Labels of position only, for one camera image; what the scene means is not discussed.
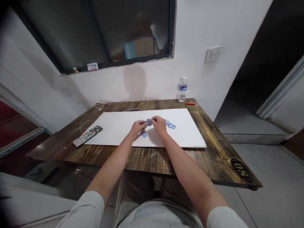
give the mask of wooden table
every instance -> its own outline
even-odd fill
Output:
[[[196,105],[185,105],[178,100],[155,100],[137,102],[116,102],[105,105],[102,111],[92,107],[62,130],[51,136],[27,156],[40,160],[58,160],[72,145],[74,139],[80,136],[82,130],[90,126],[103,112],[125,111],[139,108],[143,110],[187,108],[196,126],[202,134],[207,148],[186,148],[187,154],[205,171],[215,184],[247,187],[256,190],[262,184],[246,166],[222,133],[213,124],[195,99],[186,102]],[[85,166],[102,166],[116,146],[74,145],[62,158],[62,161]],[[169,156],[165,148],[132,147],[126,170],[147,172],[155,176],[176,178]]]

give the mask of window frame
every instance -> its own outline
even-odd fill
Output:
[[[85,0],[85,10],[88,16],[89,21],[93,25],[93,32],[100,38],[100,45],[103,50],[103,55],[105,56],[107,62],[99,64],[98,63],[98,69],[105,69],[110,67],[119,67],[119,66],[125,66],[134,64],[137,62],[148,62],[151,60],[160,60],[164,58],[173,58],[173,49],[174,49],[174,27],[175,27],[175,13],[176,13],[176,0],[169,0],[169,40],[168,40],[168,49],[167,53],[164,54],[157,54],[157,55],[151,55],[151,56],[144,56],[140,58],[134,58],[129,60],[123,60],[123,61],[117,61],[117,62],[111,62],[108,51],[105,46],[105,42],[103,39],[103,34],[100,31],[98,27],[98,22],[95,18],[95,14],[92,10],[92,4],[90,0]],[[65,70],[63,69],[62,65],[60,64],[57,57],[52,52],[51,48],[47,45],[46,41],[43,39],[43,37],[40,35],[38,29],[35,27],[35,25],[31,22],[29,17],[26,15],[26,13],[23,11],[21,5],[17,1],[13,1],[11,3],[12,9],[15,11],[15,13],[18,15],[18,17],[21,19],[25,27],[30,31],[32,36],[35,38],[37,43],[40,45],[42,50],[46,53],[46,55],[49,57],[49,59],[52,61],[52,63],[55,65],[55,67],[58,69],[58,71],[61,74],[73,74],[75,71],[73,69]],[[77,68],[79,72],[88,72],[88,67],[80,67]]]

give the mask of white cable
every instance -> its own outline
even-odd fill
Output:
[[[87,122],[90,122],[91,120],[88,120],[88,121],[86,121],[86,122],[84,122],[84,123],[82,123],[81,125],[80,125],[80,133],[82,133],[82,131],[81,131],[81,127],[82,127],[82,125],[83,124],[85,124],[85,123],[87,123]]]
[[[112,101],[99,101],[95,103],[95,108],[98,108],[99,111],[101,111],[104,108],[104,105],[110,105],[112,104]]]

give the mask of remote control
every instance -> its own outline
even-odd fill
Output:
[[[76,147],[79,147],[80,145],[84,144],[89,139],[93,138],[95,135],[97,135],[99,132],[101,132],[103,129],[100,126],[96,126],[93,129],[89,130],[88,132],[84,133],[82,136],[80,136],[78,139],[75,139],[73,141],[74,145]]]

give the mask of person's hand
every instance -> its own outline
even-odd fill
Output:
[[[166,121],[160,116],[153,116],[150,121],[160,136],[164,135],[167,132]]]
[[[135,121],[131,130],[130,130],[130,133],[134,138],[136,138],[136,136],[138,135],[138,133],[141,131],[141,130],[145,130],[145,128],[147,127],[148,123],[146,123],[144,120],[138,120],[138,121]]]

